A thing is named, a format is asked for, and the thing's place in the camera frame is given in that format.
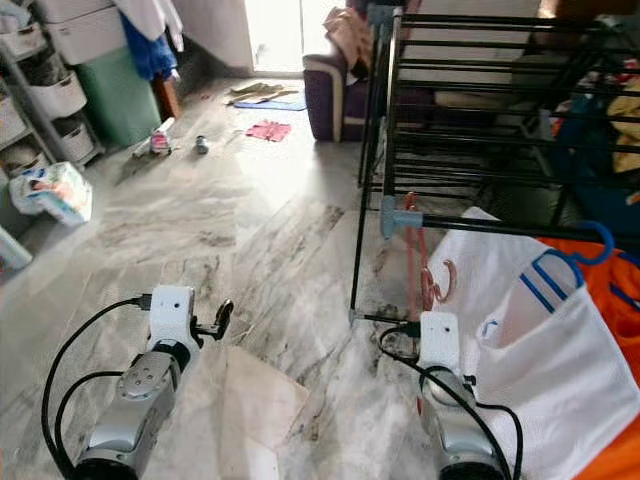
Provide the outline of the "pink hanger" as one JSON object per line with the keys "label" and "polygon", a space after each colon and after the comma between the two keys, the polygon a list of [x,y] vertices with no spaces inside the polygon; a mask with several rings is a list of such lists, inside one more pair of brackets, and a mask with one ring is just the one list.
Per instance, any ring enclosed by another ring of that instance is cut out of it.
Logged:
{"label": "pink hanger", "polygon": [[[406,273],[408,274],[408,297],[410,297],[410,311],[408,311],[407,323],[398,326],[396,334],[410,340],[420,340],[420,315],[421,312],[431,311],[430,307],[435,302],[442,301],[444,294],[442,288],[435,283],[433,271],[428,266],[428,253],[426,253],[425,229],[415,223],[413,219],[419,214],[416,206],[416,193],[407,193],[404,196],[404,205],[398,214],[406,216],[406,221],[401,228],[401,234],[406,247]],[[415,367],[419,361],[419,349],[410,360]]]}

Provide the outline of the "blue hanger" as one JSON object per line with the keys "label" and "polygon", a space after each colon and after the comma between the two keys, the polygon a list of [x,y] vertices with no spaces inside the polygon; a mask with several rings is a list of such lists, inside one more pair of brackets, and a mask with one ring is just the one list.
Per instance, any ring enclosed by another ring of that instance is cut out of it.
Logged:
{"label": "blue hanger", "polygon": [[589,227],[602,238],[602,252],[594,257],[585,253],[566,253],[548,247],[521,271],[518,279],[539,305],[553,314],[577,288],[585,287],[585,266],[602,265],[612,255],[616,242],[611,229],[599,221],[582,221],[581,227]]}

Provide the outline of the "pink white toy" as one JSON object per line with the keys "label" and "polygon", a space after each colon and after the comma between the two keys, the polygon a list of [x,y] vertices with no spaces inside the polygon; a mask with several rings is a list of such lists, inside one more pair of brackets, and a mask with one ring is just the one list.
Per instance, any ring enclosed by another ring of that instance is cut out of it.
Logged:
{"label": "pink white toy", "polygon": [[175,120],[177,119],[174,116],[170,116],[155,131],[152,131],[151,136],[148,137],[148,151],[152,155],[172,155],[174,148],[172,137],[170,137],[170,128],[173,128]]}

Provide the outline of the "pink rag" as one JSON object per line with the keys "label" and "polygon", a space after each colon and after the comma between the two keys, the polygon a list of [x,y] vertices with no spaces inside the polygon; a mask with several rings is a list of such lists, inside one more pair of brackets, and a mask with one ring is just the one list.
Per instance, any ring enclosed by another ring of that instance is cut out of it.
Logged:
{"label": "pink rag", "polygon": [[292,129],[291,124],[262,120],[262,122],[251,125],[244,134],[251,138],[257,138],[257,140],[282,142],[289,136]]}

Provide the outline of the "tissue pack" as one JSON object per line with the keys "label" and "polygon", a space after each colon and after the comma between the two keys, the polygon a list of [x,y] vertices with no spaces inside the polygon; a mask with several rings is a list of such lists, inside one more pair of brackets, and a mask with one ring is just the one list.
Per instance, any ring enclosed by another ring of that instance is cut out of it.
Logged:
{"label": "tissue pack", "polygon": [[69,227],[91,220],[93,187],[73,164],[24,170],[9,180],[8,187],[15,209],[24,215],[49,212]]}

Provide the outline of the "small white table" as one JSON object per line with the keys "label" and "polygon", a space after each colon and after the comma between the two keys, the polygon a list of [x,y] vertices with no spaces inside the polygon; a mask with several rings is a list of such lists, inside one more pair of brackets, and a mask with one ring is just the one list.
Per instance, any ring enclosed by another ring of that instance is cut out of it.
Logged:
{"label": "small white table", "polygon": [[31,264],[33,255],[4,227],[0,228],[0,250],[6,270],[20,270]]}

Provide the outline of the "flat beige cloth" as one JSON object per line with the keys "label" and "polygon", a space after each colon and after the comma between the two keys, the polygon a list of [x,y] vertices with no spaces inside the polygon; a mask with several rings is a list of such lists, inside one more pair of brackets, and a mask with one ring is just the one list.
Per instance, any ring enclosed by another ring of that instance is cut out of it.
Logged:
{"label": "flat beige cloth", "polygon": [[252,83],[237,90],[230,90],[227,105],[234,105],[237,102],[266,102],[298,92],[300,92],[298,88],[287,86],[287,84]]}

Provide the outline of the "green bin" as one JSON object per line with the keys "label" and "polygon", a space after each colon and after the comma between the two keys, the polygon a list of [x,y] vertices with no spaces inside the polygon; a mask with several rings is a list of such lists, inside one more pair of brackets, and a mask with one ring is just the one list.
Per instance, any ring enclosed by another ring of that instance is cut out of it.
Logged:
{"label": "green bin", "polygon": [[150,83],[138,76],[127,47],[78,65],[76,74],[93,131],[109,150],[147,140],[163,123]]}

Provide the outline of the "black drying rack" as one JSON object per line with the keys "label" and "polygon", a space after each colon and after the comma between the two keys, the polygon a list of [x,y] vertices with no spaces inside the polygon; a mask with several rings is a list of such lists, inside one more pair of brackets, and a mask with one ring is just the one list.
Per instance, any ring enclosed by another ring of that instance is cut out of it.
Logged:
{"label": "black drying rack", "polygon": [[[576,95],[640,96],[640,15],[517,17],[499,0],[477,13],[370,6],[372,61],[358,164],[352,320],[401,323],[408,302],[362,302],[375,270],[366,239],[402,246],[416,193],[426,253],[448,230],[602,244],[558,173],[559,119]],[[640,223],[599,221],[618,250],[640,253]]]}

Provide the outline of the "blue hanging cloth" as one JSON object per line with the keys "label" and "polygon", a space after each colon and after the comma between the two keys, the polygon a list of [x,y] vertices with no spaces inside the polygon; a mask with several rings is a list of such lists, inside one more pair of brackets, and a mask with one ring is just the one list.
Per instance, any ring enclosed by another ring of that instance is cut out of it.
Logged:
{"label": "blue hanging cloth", "polygon": [[177,73],[178,61],[168,33],[163,31],[155,38],[148,38],[133,26],[131,20],[124,13],[122,19],[125,42],[131,50],[134,69],[145,81],[154,81],[156,77],[169,79]]}

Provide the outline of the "white storage drawer shelf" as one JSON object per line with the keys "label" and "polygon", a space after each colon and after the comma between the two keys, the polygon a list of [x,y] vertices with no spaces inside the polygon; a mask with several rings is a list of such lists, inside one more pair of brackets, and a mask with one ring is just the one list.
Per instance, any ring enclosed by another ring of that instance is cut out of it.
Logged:
{"label": "white storage drawer shelf", "polygon": [[32,8],[35,0],[0,0],[4,99],[46,163],[95,164],[108,154],[90,120],[90,99],[76,69],[61,59]]}

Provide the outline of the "crumpled beige garment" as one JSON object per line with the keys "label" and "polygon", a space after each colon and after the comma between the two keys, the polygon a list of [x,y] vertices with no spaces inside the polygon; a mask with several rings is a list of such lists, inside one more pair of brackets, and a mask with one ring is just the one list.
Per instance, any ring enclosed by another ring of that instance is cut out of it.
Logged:
{"label": "crumpled beige garment", "polygon": [[372,32],[369,22],[349,6],[330,9],[324,20],[325,36],[346,59],[348,72],[364,78],[372,60]]}

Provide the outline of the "white hanging cloth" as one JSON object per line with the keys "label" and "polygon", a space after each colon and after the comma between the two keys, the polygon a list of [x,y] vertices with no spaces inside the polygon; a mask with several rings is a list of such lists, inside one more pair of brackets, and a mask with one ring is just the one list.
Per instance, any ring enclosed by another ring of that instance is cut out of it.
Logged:
{"label": "white hanging cloth", "polygon": [[172,0],[113,0],[120,13],[147,41],[172,37],[175,51],[184,50],[183,24]]}

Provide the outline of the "orange shirt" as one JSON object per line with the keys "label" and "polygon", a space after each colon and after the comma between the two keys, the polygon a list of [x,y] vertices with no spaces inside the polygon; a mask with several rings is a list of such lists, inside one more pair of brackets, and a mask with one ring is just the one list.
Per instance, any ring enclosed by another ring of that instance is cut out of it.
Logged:
{"label": "orange shirt", "polygon": [[[640,256],[614,250],[582,266],[586,288],[640,385]],[[640,415],[575,480],[640,480]]]}

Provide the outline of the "yellow patterned cloth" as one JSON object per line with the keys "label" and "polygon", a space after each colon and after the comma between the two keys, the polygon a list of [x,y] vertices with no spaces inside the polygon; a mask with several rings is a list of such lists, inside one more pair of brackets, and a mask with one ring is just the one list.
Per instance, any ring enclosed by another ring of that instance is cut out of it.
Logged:
{"label": "yellow patterned cloth", "polygon": [[[618,132],[617,145],[640,148],[640,96],[617,96],[609,104],[607,114],[623,118],[612,122]],[[640,152],[614,152],[612,168],[618,174],[640,169]]]}

